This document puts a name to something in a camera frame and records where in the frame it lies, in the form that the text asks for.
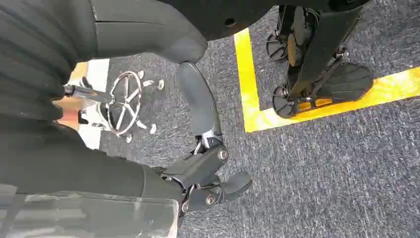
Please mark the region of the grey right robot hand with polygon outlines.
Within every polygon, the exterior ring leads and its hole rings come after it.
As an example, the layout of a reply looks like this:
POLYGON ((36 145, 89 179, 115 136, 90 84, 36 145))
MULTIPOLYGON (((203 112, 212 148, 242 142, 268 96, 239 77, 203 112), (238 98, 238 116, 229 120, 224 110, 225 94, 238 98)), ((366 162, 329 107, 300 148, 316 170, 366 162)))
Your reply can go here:
POLYGON ((214 97, 196 63, 201 32, 158 0, 3 0, 0 3, 0 183, 16 193, 79 191, 173 199, 188 210, 234 200, 252 183, 242 172, 221 182, 226 162, 214 97), (202 145, 167 169, 88 148, 58 122, 54 104, 77 63, 154 53, 179 65, 176 78, 202 145))

